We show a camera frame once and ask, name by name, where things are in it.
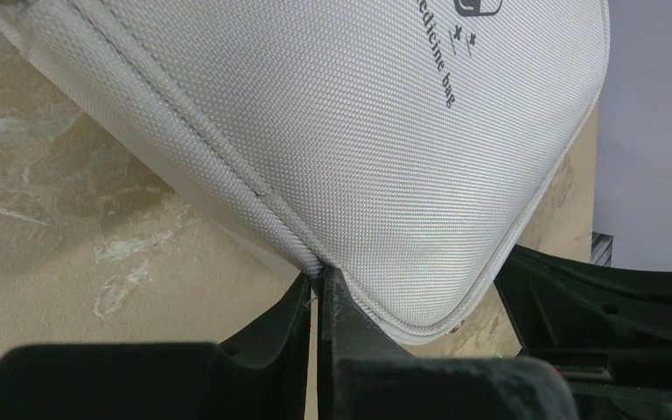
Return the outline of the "grey storage case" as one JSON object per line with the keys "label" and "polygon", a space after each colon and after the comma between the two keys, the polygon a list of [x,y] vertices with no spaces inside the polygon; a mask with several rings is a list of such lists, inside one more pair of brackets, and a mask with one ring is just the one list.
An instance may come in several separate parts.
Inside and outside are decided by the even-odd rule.
{"label": "grey storage case", "polygon": [[16,1],[0,31],[227,230],[393,339],[479,305],[592,112],[605,1]]}

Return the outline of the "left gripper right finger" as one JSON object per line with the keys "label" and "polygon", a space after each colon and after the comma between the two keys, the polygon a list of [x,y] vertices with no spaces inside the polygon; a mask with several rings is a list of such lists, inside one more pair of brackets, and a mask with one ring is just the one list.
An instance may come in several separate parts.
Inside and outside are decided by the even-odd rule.
{"label": "left gripper right finger", "polygon": [[570,387],[531,358],[421,358],[352,299],[339,269],[315,281],[321,419],[576,419]]}

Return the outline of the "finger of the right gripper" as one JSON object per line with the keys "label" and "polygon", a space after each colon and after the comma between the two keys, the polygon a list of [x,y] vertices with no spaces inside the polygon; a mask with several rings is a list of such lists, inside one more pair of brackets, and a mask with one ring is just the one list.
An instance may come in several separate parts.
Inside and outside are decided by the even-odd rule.
{"label": "finger of the right gripper", "polygon": [[672,419],[672,272],[516,246],[494,281],[520,353],[552,365],[583,419]]}

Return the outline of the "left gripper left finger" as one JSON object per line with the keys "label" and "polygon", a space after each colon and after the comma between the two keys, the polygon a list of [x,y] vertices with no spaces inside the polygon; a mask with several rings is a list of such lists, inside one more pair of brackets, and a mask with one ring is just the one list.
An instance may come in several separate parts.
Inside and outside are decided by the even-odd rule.
{"label": "left gripper left finger", "polygon": [[299,276],[225,341],[21,346],[0,359],[0,419],[301,419],[311,286]]}

